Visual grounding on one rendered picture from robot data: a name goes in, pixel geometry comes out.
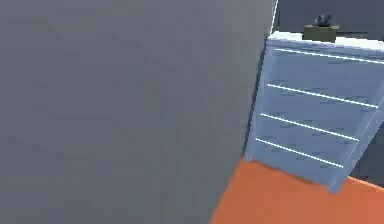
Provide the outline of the pale blue shelf unit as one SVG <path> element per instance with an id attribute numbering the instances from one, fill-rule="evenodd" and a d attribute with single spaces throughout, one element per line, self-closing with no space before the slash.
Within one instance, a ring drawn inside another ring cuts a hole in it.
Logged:
<path id="1" fill-rule="evenodd" d="M 384 41 L 266 40 L 244 158 L 337 193 L 384 122 Z"/>

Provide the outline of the grey plant in olive pot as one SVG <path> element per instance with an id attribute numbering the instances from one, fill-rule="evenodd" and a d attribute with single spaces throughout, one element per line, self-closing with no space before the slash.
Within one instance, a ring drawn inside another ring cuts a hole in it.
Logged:
<path id="1" fill-rule="evenodd" d="M 316 16 L 311 25 L 304 26 L 302 39 L 334 43 L 339 26 L 332 25 L 331 20 L 332 16 L 330 14 L 323 13 Z"/>

